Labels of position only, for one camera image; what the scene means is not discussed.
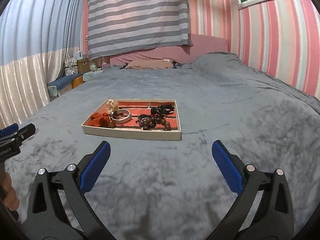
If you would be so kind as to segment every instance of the gray bedspread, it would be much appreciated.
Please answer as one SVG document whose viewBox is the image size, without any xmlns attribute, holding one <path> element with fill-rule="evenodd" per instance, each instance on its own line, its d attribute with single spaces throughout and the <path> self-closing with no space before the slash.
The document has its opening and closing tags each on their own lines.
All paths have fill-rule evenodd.
<svg viewBox="0 0 320 240">
<path fill-rule="evenodd" d="M 182 140 L 84 134 L 81 123 L 107 98 L 176 99 Z M 284 170 L 297 232 L 320 201 L 319 114 L 317 99 L 243 65 L 231 53 L 203 55 L 178 69 L 114 67 L 25 122 L 32 122 L 37 133 L 6 167 L 24 221 L 39 168 L 62 170 L 106 140 L 111 157 L 86 198 L 109 231 L 117 239 L 205 239 L 237 196 L 212 158 L 212 143 L 219 139 L 245 164 L 267 172 Z M 67 204 L 66 209 L 78 227 Z"/>
</svg>

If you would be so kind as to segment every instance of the blue gripper pad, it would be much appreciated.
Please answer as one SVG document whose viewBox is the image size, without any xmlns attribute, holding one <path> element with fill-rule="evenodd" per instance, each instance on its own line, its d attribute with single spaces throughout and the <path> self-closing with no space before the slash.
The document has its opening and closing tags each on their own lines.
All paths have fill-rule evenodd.
<svg viewBox="0 0 320 240">
<path fill-rule="evenodd" d="M 243 191 L 242 175 L 230 159 L 230 153 L 220 141 L 212 144 L 212 157 L 218 165 L 230 190 L 240 195 Z"/>
<path fill-rule="evenodd" d="M 19 125 L 14 123 L 6 128 L 3 128 L 2 130 L 0 130 L 0 138 L 12 135 L 18 130 L 19 130 Z"/>
<path fill-rule="evenodd" d="M 100 173 L 109 160 L 111 154 L 110 144 L 103 141 L 93 154 L 92 160 L 80 175 L 79 186 L 82 194 L 92 190 Z"/>
</svg>

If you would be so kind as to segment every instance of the bolt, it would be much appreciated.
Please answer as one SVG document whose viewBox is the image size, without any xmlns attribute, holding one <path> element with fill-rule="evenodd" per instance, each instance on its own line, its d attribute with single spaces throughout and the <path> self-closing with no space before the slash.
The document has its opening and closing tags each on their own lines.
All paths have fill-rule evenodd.
<svg viewBox="0 0 320 240">
<path fill-rule="evenodd" d="M 247 165 L 247 170 L 248 171 L 254 171 L 255 169 L 256 168 L 253 165 L 251 165 L 251 164 Z"/>
<path fill-rule="evenodd" d="M 76 166 L 74 164 L 70 164 L 67 169 L 68 171 L 74 171 L 76 169 Z"/>
<path fill-rule="evenodd" d="M 39 169 L 38 174 L 42 175 L 44 173 L 45 173 L 45 169 L 44 168 Z"/>
<path fill-rule="evenodd" d="M 278 174 L 278 175 L 283 175 L 283 170 L 277 169 L 277 174 Z"/>
</svg>

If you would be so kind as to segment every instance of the patterned storage box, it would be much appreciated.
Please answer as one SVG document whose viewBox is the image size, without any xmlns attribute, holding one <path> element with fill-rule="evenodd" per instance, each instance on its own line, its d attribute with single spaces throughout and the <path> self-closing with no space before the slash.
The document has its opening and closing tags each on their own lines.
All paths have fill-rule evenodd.
<svg viewBox="0 0 320 240">
<path fill-rule="evenodd" d="M 73 74 L 78 74 L 78 66 L 66 67 L 64 69 L 64 73 L 65 73 L 66 76 L 73 75 Z"/>
</svg>

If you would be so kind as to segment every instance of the gray striped cloth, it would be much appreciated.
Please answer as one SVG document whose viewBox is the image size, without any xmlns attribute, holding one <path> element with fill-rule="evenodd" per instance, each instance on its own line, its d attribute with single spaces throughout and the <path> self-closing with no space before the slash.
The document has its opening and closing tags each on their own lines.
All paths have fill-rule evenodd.
<svg viewBox="0 0 320 240">
<path fill-rule="evenodd" d="M 88 0 L 90 58 L 191 45 L 187 0 Z"/>
</svg>

